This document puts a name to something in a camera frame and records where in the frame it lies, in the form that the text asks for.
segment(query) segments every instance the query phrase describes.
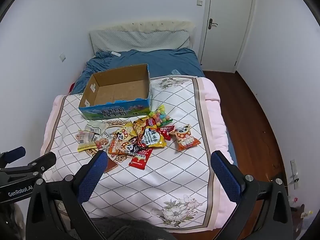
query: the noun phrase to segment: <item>blue blanket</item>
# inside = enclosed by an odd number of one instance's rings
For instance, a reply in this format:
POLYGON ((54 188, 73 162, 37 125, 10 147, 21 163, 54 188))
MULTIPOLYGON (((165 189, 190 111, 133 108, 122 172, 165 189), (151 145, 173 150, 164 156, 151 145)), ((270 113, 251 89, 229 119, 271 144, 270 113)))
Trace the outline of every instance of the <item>blue blanket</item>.
POLYGON ((110 52, 97 52, 77 80, 71 94, 84 91, 92 74, 121 66, 149 64, 150 77, 170 75, 176 69, 181 75, 204 77, 196 54, 191 49, 161 49, 149 52, 137 50, 119 52, 120 57, 110 52))

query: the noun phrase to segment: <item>pink bedding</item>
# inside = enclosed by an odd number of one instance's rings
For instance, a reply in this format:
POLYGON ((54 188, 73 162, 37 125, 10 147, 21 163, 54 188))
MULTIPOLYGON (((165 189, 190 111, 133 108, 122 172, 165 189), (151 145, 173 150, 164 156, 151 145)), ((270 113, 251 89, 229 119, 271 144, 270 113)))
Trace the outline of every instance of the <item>pink bedding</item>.
MULTIPOLYGON (((228 152, 228 138, 226 134, 226 126, 221 116, 219 94, 214 84, 209 79, 202 78, 202 81, 204 84, 204 91, 205 91, 205 103, 207 106, 210 125, 212 128, 213 145, 215 146, 215 150, 220 150, 224 154, 224 156, 228 159, 228 161, 231 164, 233 164, 233 160, 231 159, 230 153, 228 152)), ((53 127, 57 119, 63 98, 64 98, 63 95, 59 95, 54 100, 52 111, 45 129, 44 144, 40 152, 41 155, 44 154, 49 144, 49 141, 51 140, 53 127)), ((224 189, 220 185, 219 211, 218 211, 217 220, 214 227, 221 228, 224 225, 224 223, 227 221, 227 219, 229 218, 229 216, 231 215, 235 207, 236 207, 236 204, 231 202, 228 199, 224 189)))

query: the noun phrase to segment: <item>white door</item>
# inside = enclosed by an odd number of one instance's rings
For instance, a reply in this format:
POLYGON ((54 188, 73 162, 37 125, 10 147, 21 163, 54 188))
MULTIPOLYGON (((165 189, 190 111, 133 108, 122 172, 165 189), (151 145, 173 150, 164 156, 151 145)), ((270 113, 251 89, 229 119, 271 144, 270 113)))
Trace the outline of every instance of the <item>white door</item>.
POLYGON ((203 70, 235 72, 252 0, 211 0, 201 58, 203 70))

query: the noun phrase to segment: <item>cardboard box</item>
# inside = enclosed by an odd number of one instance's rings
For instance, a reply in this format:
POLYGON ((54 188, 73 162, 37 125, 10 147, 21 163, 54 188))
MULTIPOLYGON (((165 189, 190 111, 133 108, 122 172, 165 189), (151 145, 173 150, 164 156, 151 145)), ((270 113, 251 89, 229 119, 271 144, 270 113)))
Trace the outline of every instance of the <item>cardboard box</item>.
POLYGON ((79 110, 89 120, 147 115, 150 100, 148 64, 132 65, 93 74, 79 110))

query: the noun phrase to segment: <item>dark brown floor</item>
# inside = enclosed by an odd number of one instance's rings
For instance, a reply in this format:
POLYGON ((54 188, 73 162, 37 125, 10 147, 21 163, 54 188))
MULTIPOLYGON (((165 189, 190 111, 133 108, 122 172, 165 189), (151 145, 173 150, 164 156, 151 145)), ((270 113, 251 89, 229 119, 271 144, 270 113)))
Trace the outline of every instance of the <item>dark brown floor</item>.
MULTIPOLYGON (((220 95, 221 114, 235 149, 238 167, 243 174, 268 181, 284 173, 280 150, 270 124, 255 96, 239 75, 204 71, 220 95)), ((257 219, 261 202, 257 203, 242 231, 240 239, 247 236, 257 219)), ((191 234, 173 234, 178 240, 211 240, 218 229, 191 234)))

